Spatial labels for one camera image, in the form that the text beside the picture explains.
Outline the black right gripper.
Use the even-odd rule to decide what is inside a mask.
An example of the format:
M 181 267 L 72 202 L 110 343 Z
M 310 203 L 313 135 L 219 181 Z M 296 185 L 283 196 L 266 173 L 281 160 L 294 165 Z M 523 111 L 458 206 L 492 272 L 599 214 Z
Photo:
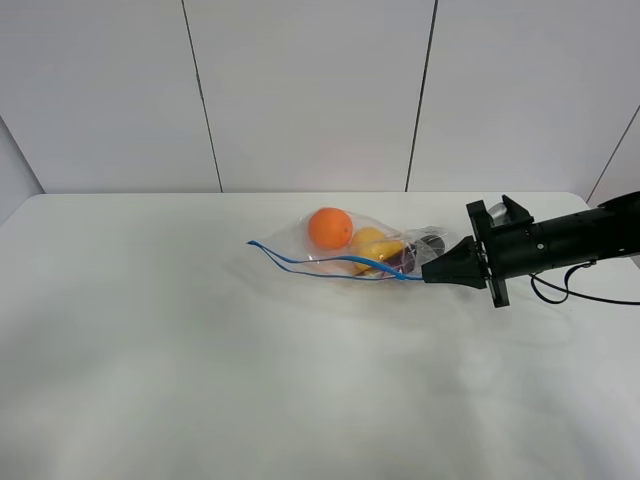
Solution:
M 466 206 L 474 237 L 465 237 L 451 250 L 421 266 L 422 279 L 429 284 L 486 289 L 487 282 L 496 308 L 510 305 L 506 280 L 536 272 L 536 246 L 531 227 L 492 226 L 482 200 Z

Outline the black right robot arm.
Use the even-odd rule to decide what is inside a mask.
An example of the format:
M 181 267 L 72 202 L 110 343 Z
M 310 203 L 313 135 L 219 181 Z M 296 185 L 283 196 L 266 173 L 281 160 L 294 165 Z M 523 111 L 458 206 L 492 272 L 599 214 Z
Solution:
M 424 282 L 487 288 L 496 308 L 510 304 L 506 281 L 522 276 L 529 277 L 535 295 L 551 305 L 571 296 L 610 305 L 639 304 L 569 289 L 569 279 L 578 270 L 639 254 L 637 192 L 542 222 L 506 195 L 491 209 L 482 200 L 466 208 L 473 234 L 423 264 Z

